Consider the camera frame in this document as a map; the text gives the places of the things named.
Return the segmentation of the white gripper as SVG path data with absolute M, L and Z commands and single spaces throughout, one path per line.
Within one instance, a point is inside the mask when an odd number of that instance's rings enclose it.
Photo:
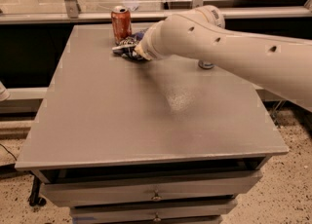
M 150 26 L 135 47 L 135 51 L 147 60 L 162 59 L 161 26 L 162 22 L 156 22 Z

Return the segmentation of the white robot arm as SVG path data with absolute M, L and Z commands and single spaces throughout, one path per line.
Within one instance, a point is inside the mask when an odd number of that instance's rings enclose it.
M 215 64 L 312 111 L 312 41 L 227 30 L 215 6 L 154 23 L 136 52 L 148 60 L 175 55 Z

